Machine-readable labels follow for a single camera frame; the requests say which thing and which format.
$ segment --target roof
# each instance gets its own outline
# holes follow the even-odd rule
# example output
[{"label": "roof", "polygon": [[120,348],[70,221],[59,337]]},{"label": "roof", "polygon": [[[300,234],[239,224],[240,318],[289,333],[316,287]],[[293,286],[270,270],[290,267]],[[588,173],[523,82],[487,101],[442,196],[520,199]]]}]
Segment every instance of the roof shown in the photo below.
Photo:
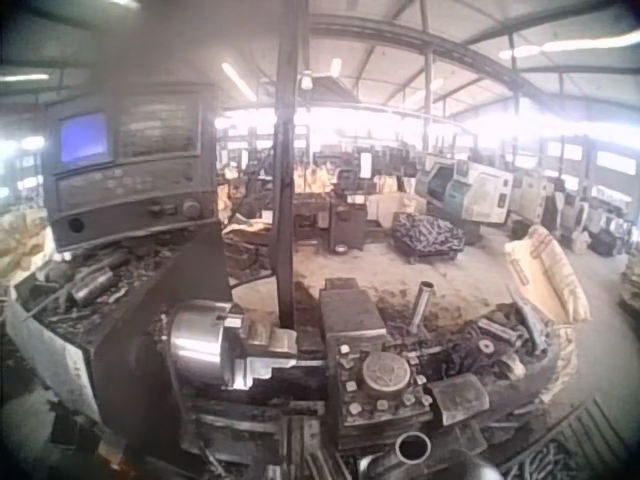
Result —
[{"label": "roof", "polygon": [[[279,0],[165,3],[177,8],[168,14],[159,11],[159,2],[153,1],[142,1],[137,10],[109,0],[32,0],[12,12],[3,31],[0,74],[46,73],[49,78],[0,83],[5,119],[32,113],[37,105],[73,94],[95,76],[92,69],[102,61],[105,50],[128,50],[127,41],[135,43],[140,38],[132,37],[131,32],[144,28],[156,35],[150,56],[179,58],[181,70],[193,69],[202,82],[216,82],[223,91],[223,106],[247,106],[249,102],[223,73],[222,62],[234,66],[258,92],[260,102],[272,99]],[[517,73],[511,69],[511,60],[499,55],[510,49],[509,34],[513,34],[514,46],[522,47],[633,32],[635,19],[620,3],[427,0],[429,33],[422,31],[419,3],[310,0],[309,47],[308,53],[303,48],[300,69],[325,74],[332,59],[341,58],[338,80],[345,91],[337,96],[340,101],[356,98],[406,107],[406,100],[425,88],[422,52],[432,44],[433,75],[443,80],[434,92],[434,114],[473,112],[479,106],[511,99],[518,90],[545,108],[569,106],[584,117],[640,123],[638,45],[542,51],[517,58]],[[145,12],[164,15],[163,27],[158,29],[156,23],[154,30],[145,23]],[[568,100],[557,97],[561,84]],[[420,102],[410,108],[419,111]]]}]

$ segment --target blue display screen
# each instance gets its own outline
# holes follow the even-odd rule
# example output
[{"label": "blue display screen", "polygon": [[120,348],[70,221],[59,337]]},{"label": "blue display screen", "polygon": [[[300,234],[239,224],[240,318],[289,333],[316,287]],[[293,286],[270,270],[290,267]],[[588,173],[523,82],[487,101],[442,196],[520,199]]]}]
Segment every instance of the blue display screen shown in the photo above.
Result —
[{"label": "blue display screen", "polygon": [[[60,161],[76,163],[87,157],[107,153],[107,116],[91,113],[68,118],[60,127]],[[106,161],[96,158],[95,161]]]}]

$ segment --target control screen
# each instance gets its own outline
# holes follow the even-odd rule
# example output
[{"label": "control screen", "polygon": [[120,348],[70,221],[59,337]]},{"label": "control screen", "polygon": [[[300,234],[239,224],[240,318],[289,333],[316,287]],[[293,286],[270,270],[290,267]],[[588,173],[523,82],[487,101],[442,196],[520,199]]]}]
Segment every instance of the control screen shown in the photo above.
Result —
[{"label": "control screen", "polygon": [[102,163],[107,158],[107,116],[91,113],[62,120],[60,161],[66,165]]}]

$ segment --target bolt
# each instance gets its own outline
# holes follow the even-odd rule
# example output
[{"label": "bolt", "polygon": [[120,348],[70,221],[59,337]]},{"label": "bolt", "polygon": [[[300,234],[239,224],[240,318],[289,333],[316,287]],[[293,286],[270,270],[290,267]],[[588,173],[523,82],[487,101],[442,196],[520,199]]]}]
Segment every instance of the bolt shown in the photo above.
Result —
[{"label": "bolt", "polygon": [[341,358],[340,365],[342,365],[345,370],[349,370],[351,367],[353,367],[353,360],[351,360],[350,358]]},{"label": "bolt", "polygon": [[349,413],[351,415],[357,415],[362,411],[362,406],[358,402],[353,402],[349,405]]},{"label": "bolt", "polygon": [[416,403],[416,397],[414,397],[410,393],[407,393],[407,394],[403,395],[402,403],[404,403],[405,407],[410,407],[411,405]]},{"label": "bolt", "polygon": [[428,407],[433,403],[433,398],[431,398],[429,395],[425,395],[420,399],[420,401],[422,402],[422,405]]}]

